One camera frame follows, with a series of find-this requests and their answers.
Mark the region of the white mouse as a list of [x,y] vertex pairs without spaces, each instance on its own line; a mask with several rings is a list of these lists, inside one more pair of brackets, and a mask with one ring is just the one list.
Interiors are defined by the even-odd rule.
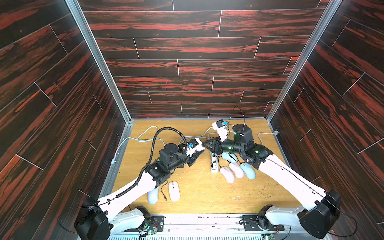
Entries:
[[150,205],[154,205],[159,200],[159,188],[155,188],[154,190],[148,192],[148,203]]

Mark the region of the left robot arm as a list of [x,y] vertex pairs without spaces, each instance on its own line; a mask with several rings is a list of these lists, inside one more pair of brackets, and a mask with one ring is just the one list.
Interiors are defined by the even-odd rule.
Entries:
[[187,164],[192,166],[204,152],[205,147],[197,140],[187,144],[167,144],[159,151],[160,156],[146,164],[139,177],[119,190],[99,199],[87,198],[74,222],[74,228],[82,240],[106,240],[112,232],[136,229],[149,213],[140,207],[132,210],[122,221],[117,215],[139,197],[149,193],[172,175],[172,172]]

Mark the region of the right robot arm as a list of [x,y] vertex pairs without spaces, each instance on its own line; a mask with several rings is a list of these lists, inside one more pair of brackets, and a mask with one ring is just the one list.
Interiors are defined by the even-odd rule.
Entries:
[[287,225],[301,227],[311,236],[322,239],[339,219],[341,196],[327,192],[309,182],[284,164],[271,150],[252,141],[237,143],[234,140],[219,141],[216,138],[203,142],[214,154],[239,154],[245,163],[268,175],[290,192],[300,203],[297,208],[264,206],[258,213],[256,225],[262,230]]

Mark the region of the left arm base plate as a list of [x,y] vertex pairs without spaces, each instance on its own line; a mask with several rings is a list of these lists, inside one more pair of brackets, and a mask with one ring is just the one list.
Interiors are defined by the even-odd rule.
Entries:
[[165,216],[152,215],[151,217],[145,217],[143,223],[138,227],[141,232],[147,232],[155,234],[157,232],[164,231]]

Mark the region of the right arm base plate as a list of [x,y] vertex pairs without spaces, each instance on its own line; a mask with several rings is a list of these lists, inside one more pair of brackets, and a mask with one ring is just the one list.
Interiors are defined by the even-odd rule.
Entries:
[[243,215],[239,221],[243,225],[246,232],[250,231],[284,231],[283,225],[273,225],[265,216],[259,215]]

